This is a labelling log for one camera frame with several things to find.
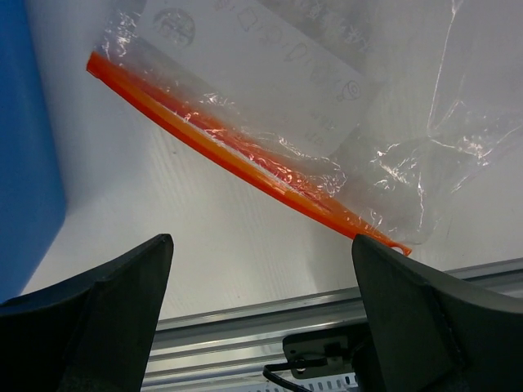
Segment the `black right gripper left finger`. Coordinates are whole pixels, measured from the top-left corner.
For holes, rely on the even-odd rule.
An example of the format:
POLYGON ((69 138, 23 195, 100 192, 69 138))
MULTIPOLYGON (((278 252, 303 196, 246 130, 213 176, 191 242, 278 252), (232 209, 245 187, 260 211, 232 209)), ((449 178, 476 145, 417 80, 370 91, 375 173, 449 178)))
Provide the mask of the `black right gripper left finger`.
POLYGON ((1 304, 3 391, 138 391, 172 265, 159 234, 81 274, 1 304))

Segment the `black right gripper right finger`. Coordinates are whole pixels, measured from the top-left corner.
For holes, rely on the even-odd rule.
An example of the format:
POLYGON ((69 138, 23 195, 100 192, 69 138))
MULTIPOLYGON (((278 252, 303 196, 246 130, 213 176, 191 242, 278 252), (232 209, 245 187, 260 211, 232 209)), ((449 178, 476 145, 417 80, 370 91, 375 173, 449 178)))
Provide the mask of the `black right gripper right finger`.
POLYGON ((522 301, 364 236, 352 260, 388 391, 520 391, 522 301))

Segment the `clear zip bag orange zipper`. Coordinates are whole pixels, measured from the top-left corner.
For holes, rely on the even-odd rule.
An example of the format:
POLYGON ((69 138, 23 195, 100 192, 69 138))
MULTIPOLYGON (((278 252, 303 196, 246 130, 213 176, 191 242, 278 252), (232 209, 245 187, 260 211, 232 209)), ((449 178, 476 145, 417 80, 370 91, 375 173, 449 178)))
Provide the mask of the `clear zip bag orange zipper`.
POLYGON ((116 1, 87 70, 287 206, 404 253, 522 142, 519 1, 116 1))

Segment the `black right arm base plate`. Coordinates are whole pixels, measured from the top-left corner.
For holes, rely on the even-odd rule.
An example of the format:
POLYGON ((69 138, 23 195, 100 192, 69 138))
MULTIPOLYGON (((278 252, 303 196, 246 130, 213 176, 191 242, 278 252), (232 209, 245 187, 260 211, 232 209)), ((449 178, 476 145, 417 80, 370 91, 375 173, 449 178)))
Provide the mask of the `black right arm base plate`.
POLYGON ((353 372, 352 351, 362 336, 366 331, 339 327, 286 336, 282 345, 287 361, 297 365, 293 377, 305 380, 353 372))

